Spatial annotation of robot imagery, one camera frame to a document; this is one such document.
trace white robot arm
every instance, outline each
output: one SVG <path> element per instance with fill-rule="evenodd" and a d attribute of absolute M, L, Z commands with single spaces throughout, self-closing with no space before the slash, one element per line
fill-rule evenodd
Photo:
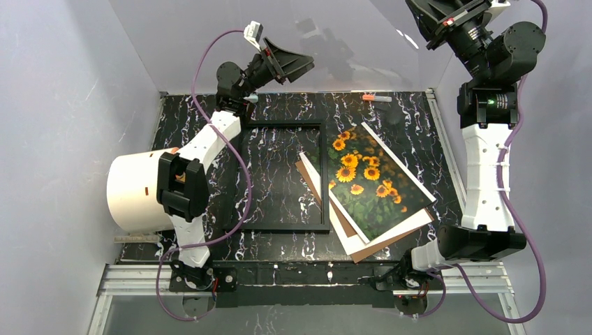
<path fill-rule="evenodd" d="M 180 247 L 205 242 L 203 214 L 209 200 L 206 172 L 224 148 L 226 139 L 241 133 L 257 101 L 255 91 L 272 80 L 293 82 L 314 67 L 310 56 L 296 54 L 264 38 L 263 26 L 252 21 L 245 39 L 257 53 L 242 70 L 233 62 L 221 64 L 216 72 L 218 91 L 211 123 L 181 149 L 121 156 L 110 168 L 107 195 L 113 219 L 131 233 L 175 229 Z M 209 257 L 206 246 L 181 248 L 179 260 L 190 267 L 203 267 Z"/>
<path fill-rule="evenodd" d="M 526 247 L 501 197 L 510 193 L 510 148 L 505 143 L 519 121 L 517 82 L 535 68 L 545 34 L 533 23 L 518 22 L 492 38 L 485 26 L 510 6 L 504 0 L 406 3 L 428 49 L 446 42 L 473 77 L 458 97 L 468 158 L 464 215 L 461 225 L 441 224 L 436 240 L 407 252 L 400 262 L 406 268 L 397 271 L 400 277 L 413 278 L 446 265 L 497 260 Z M 504 189 L 498 186 L 499 168 Z"/>

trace black marble surface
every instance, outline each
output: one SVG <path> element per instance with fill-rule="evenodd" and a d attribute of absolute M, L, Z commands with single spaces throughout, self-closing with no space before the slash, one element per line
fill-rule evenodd
<path fill-rule="evenodd" d="M 398 260 L 408 248 L 433 239 L 440 223 L 458 223 L 461 208 L 447 169 L 443 149 L 423 92 L 381 93 L 393 97 L 392 103 L 362 101 L 363 93 L 260 94 L 253 113 L 256 120 L 324 119 L 327 136 L 366 122 L 408 169 L 436 197 L 428 209 L 435 221 L 384 248 L 366 261 Z M 214 96 L 199 96 L 208 113 L 214 109 Z M 165 98 L 163 114 L 152 149 L 182 147 L 204 125 L 188 96 Z M 297 153 L 318 155 L 318 132 L 306 130 L 252 130 L 242 134 L 243 157 L 253 176 L 253 204 L 249 222 L 272 220 L 285 224 L 317 223 L 320 207 L 294 166 Z M 208 239 L 224 234 L 228 220 L 237 222 L 245 202 L 244 175 L 237 176 L 237 164 L 224 149 L 209 169 L 211 197 L 204 219 Z M 173 231 L 161 233 L 163 241 L 154 244 L 127 244 L 120 262 L 153 262 L 163 251 L 176 246 Z M 238 232 L 217 246 L 210 247 L 214 261 L 347 261 L 339 238 L 328 234 L 272 234 Z"/>

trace white backdrop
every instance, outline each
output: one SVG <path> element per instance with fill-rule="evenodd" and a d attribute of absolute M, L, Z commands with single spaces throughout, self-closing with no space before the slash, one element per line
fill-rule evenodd
<path fill-rule="evenodd" d="M 1 0 L 0 45 L 0 334 L 86 334 L 121 250 L 107 173 L 158 91 L 107 0 Z"/>
<path fill-rule="evenodd" d="M 316 68 L 293 84 L 275 82 L 260 91 L 423 90 L 434 87 L 450 59 L 447 47 L 425 50 L 405 1 L 397 0 L 110 0 L 159 91 L 185 94 L 207 44 L 221 32 L 263 24 L 263 36 L 279 47 L 304 53 L 296 22 L 312 19 L 330 29 L 353 55 L 333 44 L 312 49 Z M 206 58 L 198 92 L 216 91 L 216 69 L 224 61 L 242 68 L 256 52 L 241 34 L 223 38 Z M 327 66 L 345 64 L 328 71 Z M 353 75 L 347 76 L 349 68 Z"/>

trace purple cable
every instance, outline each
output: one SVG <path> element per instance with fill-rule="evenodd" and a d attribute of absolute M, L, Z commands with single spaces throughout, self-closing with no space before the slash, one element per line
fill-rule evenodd
<path fill-rule="evenodd" d="M 427 275 L 432 277 L 432 278 L 436 278 L 440 281 L 440 283 L 442 283 L 442 297 L 440 298 L 440 301 L 438 301 L 438 304 L 436 305 L 436 307 L 434 307 L 433 309 L 431 309 L 429 312 L 427 313 L 423 313 L 423 314 L 419 314 L 417 317 L 418 318 L 425 318 L 427 316 L 430 316 L 432 314 L 434 314 L 439 308 L 440 306 L 442 306 L 442 304 L 444 303 L 444 298 L 446 298 L 446 284 L 444 284 L 444 280 L 442 279 L 442 277 L 435 275 L 433 272 L 428 271 Z"/>
<path fill-rule="evenodd" d="M 200 60 L 200 64 L 198 66 L 197 71 L 195 72 L 195 76 L 193 76 L 193 81 L 191 82 L 191 98 L 193 99 L 193 104 L 197 107 L 197 109 L 200 111 L 200 114 L 203 116 L 203 118 L 206 120 L 206 122 L 208 124 L 212 123 L 212 120 L 210 120 L 210 118 L 207 116 L 207 114 L 205 113 L 205 111 L 203 110 L 202 106 L 199 104 L 197 97 L 195 96 L 195 83 L 198 80 L 198 75 L 200 73 L 200 69 L 202 68 L 202 64 L 203 61 L 205 59 L 205 56 L 207 55 L 208 51 L 212 48 L 212 46 L 223 36 L 226 36 L 228 34 L 231 33 L 242 33 L 242 30 L 229 30 L 225 33 L 222 33 L 220 36 L 216 37 L 216 39 L 214 39 L 208 46 L 207 49 L 205 50 L 204 54 L 202 55 L 202 58 Z M 224 241 L 225 239 L 227 239 L 228 237 L 230 237 L 232 234 L 234 234 L 239 228 L 240 226 L 243 224 L 243 222 L 246 219 L 246 215 L 249 212 L 249 209 L 251 208 L 251 199 L 252 199 L 252 194 L 251 194 L 251 176 L 249 176 L 249 171 L 246 168 L 246 164 L 243 161 L 242 157 L 240 156 L 240 154 L 238 153 L 238 151 L 232 146 L 232 144 L 230 143 L 230 141 L 228 140 L 228 138 L 226 138 L 224 136 L 224 134 L 222 134 L 218 128 L 216 128 L 215 126 L 212 126 L 212 129 L 214 130 L 214 132 L 218 135 L 219 138 L 221 138 L 224 143 L 226 143 L 226 146 L 229 148 L 229 150 L 236 156 L 237 160 L 239 161 L 239 164 L 242 168 L 242 171 L 244 172 L 245 175 L 245 179 L 246 179 L 246 189 L 247 189 L 247 196 L 246 196 L 246 204 L 244 207 L 244 213 L 242 214 L 239 223 L 229 232 L 227 232 L 225 235 L 217 238 L 217 239 L 213 239 L 211 241 L 206 241 L 203 243 L 196 243 L 196 244 L 188 244 L 186 246 L 180 246 L 179 248 L 172 248 L 169 251 L 167 251 L 164 255 L 162 255 L 160 262 L 158 262 L 158 271 L 156 272 L 156 297 L 158 298 L 158 302 L 161 305 L 161 307 L 163 308 L 163 310 L 170 315 L 172 318 L 179 320 L 179 321 L 194 321 L 194 320 L 199 320 L 203 317 L 205 317 L 206 315 L 208 315 L 211 311 L 213 311 L 214 309 L 206 312 L 205 314 L 201 315 L 201 316 L 196 316 L 194 318 L 183 318 L 180 316 L 175 315 L 173 312 L 171 312 L 164 304 L 164 301 L 161 297 L 161 293 L 160 293 L 160 289 L 158 287 L 158 283 L 160 281 L 160 277 L 161 277 L 161 270 L 164 264 L 164 260 L 171 255 L 174 252 L 180 251 L 181 249 L 187 249 L 187 248 L 197 248 L 199 246 L 211 246 L 213 244 L 216 243 L 220 243 L 222 241 Z"/>
<path fill-rule="evenodd" d="M 541 0 L 531 0 L 531 1 L 536 3 L 542 12 L 542 28 L 541 28 L 541 30 L 543 33 L 545 33 L 547 31 L 547 22 L 549 19 L 549 14 L 547 13 L 547 7 L 545 6 L 545 4 Z M 521 113 L 522 106 L 520 104 L 520 97 L 522 95 L 522 89 L 524 88 L 524 83 L 526 82 L 527 77 L 528 77 L 528 75 L 523 76 L 520 81 L 520 85 L 518 86 L 518 95 L 517 95 L 518 124 L 516 125 L 516 128 L 514 128 L 514 131 L 511 132 L 510 136 L 508 136 L 508 139 L 505 141 L 504 148 L 500 150 L 500 154 L 498 157 L 498 163 L 503 162 L 504 156 L 508 152 L 507 148 L 510 147 L 510 145 L 512 144 L 512 141 L 514 140 L 514 137 L 516 137 L 516 134 L 518 134 L 518 132 L 522 128 L 522 125 L 524 124 L 524 116 Z M 503 176 L 503 168 L 501 165 L 498 165 L 497 179 L 498 179 L 498 187 L 500 189 L 505 188 L 505 186 L 503 184 L 503 177 L 502 176 Z M 510 213 L 512 214 L 512 217 L 516 221 L 516 224 L 518 225 L 518 227 L 520 227 L 520 230 L 522 230 L 522 233 L 524 234 L 526 240 L 528 241 L 528 244 L 531 246 L 531 249 L 532 249 L 533 254 L 535 256 L 535 260 L 536 260 L 537 267 L 538 267 L 539 285 L 540 285 L 539 296 L 538 296 L 538 300 L 537 300 L 535 307 L 528 315 L 525 315 L 525 316 L 523 316 L 521 318 L 517 318 L 517 319 L 509 319 L 509 318 L 505 317 L 504 315 L 498 314 L 497 312 L 495 312 L 491 308 L 489 308 L 485 304 L 485 301 L 483 301 L 483 299 L 481 299 L 481 297 L 479 297 L 479 295 L 475 291 L 475 288 L 473 287 L 473 285 L 471 285 L 471 282 L 469 281 L 468 276 L 466 275 L 466 272 L 464 271 L 464 269 L 458 264 L 454 265 L 454 267 L 456 267 L 461 272 L 461 275 L 463 276 L 464 281 L 466 282 L 466 285 L 468 286 L 468 289 L 471 291 L 471 294 L 475 297 L 475 299 L 477 300 L 477 303 L 479 303 L 479 305 L 481 305 L 481 307 L 486 312 L 488 312 L 489 314 L 494 316 L 496 319 L 501 320 L 506 323 L 524 323 L 524 322 L 528 322 L 528 321 L 532 320 L 536 315 L 538 315 L 538 313 L 542 309 L 542 305 L 545 303 L 545 298 L 547 297 L 547 275 L 545 273 L 545 266 L 542 263 L 542 256 L 536 246 L 533 236 L 526 229 L 524 222 L 522 222 L 522 220 L 518 216 L 516 209 L 510 203 L 510 199 L 508 198 L 508 195 L 506 194 L 506 192 L 500 191 L 500 195 L 502 197 L 503 202 L 510 210 Z"/>

